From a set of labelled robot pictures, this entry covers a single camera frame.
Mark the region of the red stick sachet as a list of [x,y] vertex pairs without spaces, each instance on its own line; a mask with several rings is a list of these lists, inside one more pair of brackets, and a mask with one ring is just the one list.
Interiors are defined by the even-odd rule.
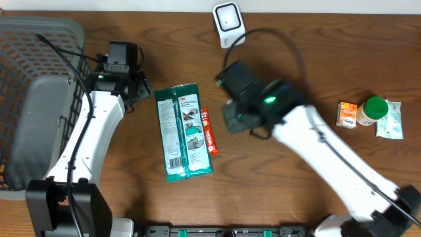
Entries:
[[212,156],[218,155],[219,150],[216,146],[214,134],[213,134],[213,131],[212,131],[211,122],[209,120],[209,111],[206,107],[201,109],[201,117],[202,117],[202,120],[203,120],[204,131],[205,131],[205,139],[206,139],[206,142],[207,142],[208,152]]

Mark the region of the mint green snack packet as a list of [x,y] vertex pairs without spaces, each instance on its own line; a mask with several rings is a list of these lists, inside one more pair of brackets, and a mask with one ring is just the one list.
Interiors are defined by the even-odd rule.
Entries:
[[386,99],[388,112],[376,125],[377,137],[402,140],[403,128],[401,123],[401,102],[392,102]]

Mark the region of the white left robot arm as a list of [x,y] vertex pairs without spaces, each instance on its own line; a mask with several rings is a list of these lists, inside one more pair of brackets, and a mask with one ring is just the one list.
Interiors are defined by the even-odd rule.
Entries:
[[134,103],[152,96],[142,48],[110,41],[97,68],[78,78],[82,108],[72,135],[47,176],[31,180],[25,199],[36,236],[139,236],[136,222],[115,217],[99,190],[111,138]]

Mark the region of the green lid jar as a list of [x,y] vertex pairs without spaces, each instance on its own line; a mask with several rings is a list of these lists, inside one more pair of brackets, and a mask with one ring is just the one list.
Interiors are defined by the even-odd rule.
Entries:
[[370,126],[384,118],[389,111],[386,100],[374,96],[365,101],[358,109],[356,121],[363,126]]

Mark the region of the green white package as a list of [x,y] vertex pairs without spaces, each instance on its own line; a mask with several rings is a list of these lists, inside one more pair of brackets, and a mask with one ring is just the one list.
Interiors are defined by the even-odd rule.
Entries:
[[176,182],[213,172],[196,83],[155,92],[166,180]]

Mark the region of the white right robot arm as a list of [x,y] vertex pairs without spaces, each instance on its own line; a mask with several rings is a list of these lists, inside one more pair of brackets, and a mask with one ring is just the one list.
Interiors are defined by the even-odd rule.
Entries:
[[348,213],[330,215],[309,236],[401,236],[420,225],[420,192],[377,173],[323,120],[293,84],[266,85],[240,61],[216,76],[231,100],[222,108],[228,130],[274,138],[300,156],[337,194]]

